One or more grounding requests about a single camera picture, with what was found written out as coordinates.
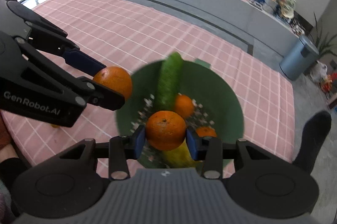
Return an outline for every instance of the gray ribbed panel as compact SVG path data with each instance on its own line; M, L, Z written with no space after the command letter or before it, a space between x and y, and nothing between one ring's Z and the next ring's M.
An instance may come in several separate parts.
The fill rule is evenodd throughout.
M113 182L92 208L77 216L46 220L23 215L15 224L317 224L309 214L288 220L255 216L234 203L220 181L195 169L143 169Z

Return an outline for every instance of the black sleeve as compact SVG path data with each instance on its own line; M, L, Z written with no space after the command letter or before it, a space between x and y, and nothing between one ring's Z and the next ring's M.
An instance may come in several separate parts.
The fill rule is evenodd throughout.
M14 180L24 171L27 167L19 158L9 158L0 163L0 179L9 191L12 189Z

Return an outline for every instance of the black sock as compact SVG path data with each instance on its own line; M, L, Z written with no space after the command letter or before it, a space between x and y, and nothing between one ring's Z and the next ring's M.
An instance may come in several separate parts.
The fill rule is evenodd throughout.
M330 129L331 115L327 111L318 112L308 120L303 128L301 148L293 165L311 174Z

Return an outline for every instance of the white plastic bag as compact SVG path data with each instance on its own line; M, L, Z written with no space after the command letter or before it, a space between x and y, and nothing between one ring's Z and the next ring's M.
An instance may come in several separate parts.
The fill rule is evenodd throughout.
M314 83L319 83L326 78L328 67L326 64L317 61L317 64L311 69L310 77Z

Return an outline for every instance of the trash can lid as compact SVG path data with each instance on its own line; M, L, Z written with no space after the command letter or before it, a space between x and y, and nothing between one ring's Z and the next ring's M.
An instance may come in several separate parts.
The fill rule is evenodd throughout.
M304 45L304 47L310 51L312 55L319 56L320 53L315 45L309 40L309 38L305 35L300 36L300 41Z

